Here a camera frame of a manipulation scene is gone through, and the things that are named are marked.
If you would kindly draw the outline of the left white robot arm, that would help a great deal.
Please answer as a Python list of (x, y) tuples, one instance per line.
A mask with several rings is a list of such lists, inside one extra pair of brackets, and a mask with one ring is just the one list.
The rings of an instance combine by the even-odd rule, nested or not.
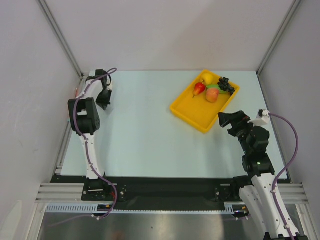
[(91, 71), (77, 96), (67, 103), (70, 125), (80, 138), (86, 164), (82, 201), (106, 201), (111, 192), (111, 186), (102, 179), (105, 169), (95, 144), (101, 127), (98, 107), (106, 110), (110, 104), (112, 78), (109, 74), (103, 69)]

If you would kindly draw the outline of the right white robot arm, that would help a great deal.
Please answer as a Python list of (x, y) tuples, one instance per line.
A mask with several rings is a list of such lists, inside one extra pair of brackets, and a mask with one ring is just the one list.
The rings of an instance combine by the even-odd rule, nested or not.
[(228, 134), (236, 137), (244, 152), (242, 166), (246, 176), (233, 178), (231, 196), (243, 201), (254, 220), (261, 240), (306, 240), (292, 221), (281, 196), (278, 180), (289, 163), (275, 173), (267, 154), (270, 132), (264, 128), (273, 117), (266, 109), (258, 111), (252, 120), (242, 110), (235, 113), (218, 113), (219, 125), (231, 125)]

